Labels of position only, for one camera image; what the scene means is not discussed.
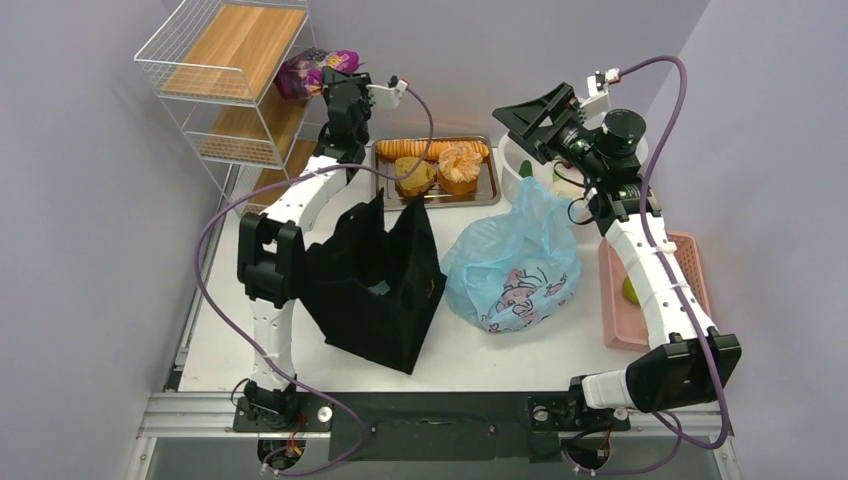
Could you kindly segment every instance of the bolt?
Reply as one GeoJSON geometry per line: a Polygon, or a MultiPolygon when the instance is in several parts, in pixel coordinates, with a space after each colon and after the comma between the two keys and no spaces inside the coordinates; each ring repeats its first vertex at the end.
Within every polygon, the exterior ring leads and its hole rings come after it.
{"type": "Polygon", "coordinates": [[[539,408],[535,412],[533,412],[533,419],[537,422],[544,422],[548,420],[548,411],[544,408],[539,408]]]}
{"type": "Polygon", "coordinates": [[[331,418],[333,418],[333,410],[331,410],[330,407],[324,406],[318,409],[319,422],[327,423],[331,418]]]}

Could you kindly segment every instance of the muffin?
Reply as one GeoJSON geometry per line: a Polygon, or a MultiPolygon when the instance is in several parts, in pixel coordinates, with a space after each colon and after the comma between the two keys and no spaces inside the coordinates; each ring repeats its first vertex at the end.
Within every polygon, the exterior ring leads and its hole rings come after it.
{"type": "MultiPolygon", "coordinates": [[[[418,157],[402,157],[395,161],[395,176],[406,175],[415,164],[418,157]]],[[[409,177],[395,181],[395,190],[404,197],[414,197],[419,193],[426,192],[436,183],[436,168],[427,162],[421,162],[415,172],[409,177]]]]}
{"type": "Polygon", "coordinates": [[[448,193],[465,195],[477,190],[483,156],[469,145],[446,148],[439,155],[439,186],[448,193]]]}

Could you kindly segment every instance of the green fruit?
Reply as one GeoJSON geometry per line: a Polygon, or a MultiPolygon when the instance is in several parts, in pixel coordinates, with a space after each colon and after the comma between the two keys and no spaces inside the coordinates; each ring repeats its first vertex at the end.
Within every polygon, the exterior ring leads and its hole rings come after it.
{"type": "Polygon", "coordinates": [[[630,281],[630,277],[625,278],[624,283],[621,284],[621,294],[630,303],[637,307],[639,306],[639,297],[636,296],[636,290],[633,290],[633,283],[630,281]]]}
{"type": "Polygon", "coordinates": [[[530,164],[530,160],[524,160],[521,162],[521,166],[518,167],[518,175],[521,178],[533,176],[533,165],[530,164]]]}

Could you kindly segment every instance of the white wall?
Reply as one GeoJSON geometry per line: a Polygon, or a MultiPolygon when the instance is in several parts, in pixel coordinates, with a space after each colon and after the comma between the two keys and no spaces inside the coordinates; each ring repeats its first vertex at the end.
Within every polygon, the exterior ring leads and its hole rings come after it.
{"type": "MultiPolygon", "coordinates": [[[[845,478],[846,25],[842,1],[712,0],[681,55],[689,95],[654,186],[742,343],[727,392],[746,478],[845,478]]],[[[653,140],[676,93],[673,74],[653,140]]]]}
{"type": "Polygon", "coordinates": [[[0,478],[120,478],[216,188],[132,57],[159,0],[0,6],[0,478]]]}
{"type": "MultiPolygon", "coordinates": [[[[318,45],[355,50],[375,82],[406,78],[430,105],[437,132],[504,129],[496,107],[532,100],[559,82],[586,95],[595,70],[677,54],[708,0],[310,0],[318,45]]],[[[633,79],[619,104],[646,111],[667,67],[633,79]]],[[[321,121],[319,102],[310,118],[321,121]]],[[[424,136],[412,98],[377,111],[372,138],[424,136]]]]}

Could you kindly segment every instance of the wooden shelf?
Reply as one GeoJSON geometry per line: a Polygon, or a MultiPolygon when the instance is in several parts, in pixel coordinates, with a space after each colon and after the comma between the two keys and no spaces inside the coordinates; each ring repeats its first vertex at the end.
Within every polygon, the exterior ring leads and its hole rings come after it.
{"type": "MultiPolygon", "coordinates": [[[[298,140],[295,142],[285,168],[289,178],[296,177],[303,173],[303,170],[306,168],[306,163],[309,161],[309,157],[312,156],[312,152],[315,150],[316,145],[316,142],[310,140],[298,140]]],[[[268,185],[282,182],[285,179],[286,176],[283,174],[282,170],[265,169],[259,175],[259,180],[256,181],[253,191],[255,192],[256,190],[267,187],[268,185]]],[[[279,190],[271,190],[257,195],[250,199],[248,204],[244,207],[244,211],[260,213],[265,209],[265,207],[276,202],[286,190],[288,190],[288,187],[283,187],[279,190]]]]}
{"type": "Polygon", "coordinates": [[[259,105],[259,112],[271,131],[270,139],[256,109],[226,106],[209,133],[234,138],[209,137],[200,146],[200,154],[211,159],[280,168],[280,161],[285,158],[277,158],[270,141],[277,145],[280,155],[285,157],[306,113],[306,105],[306,100],[284,100],[276,88],[270,88],[259,105]]]}
{"type": "Polygon", "coordinates": [[[181,64],[188,65],[175,67],[162,93],[256,103],[305,19],[303,9],[224,5],[183,57],[181,64]]]}

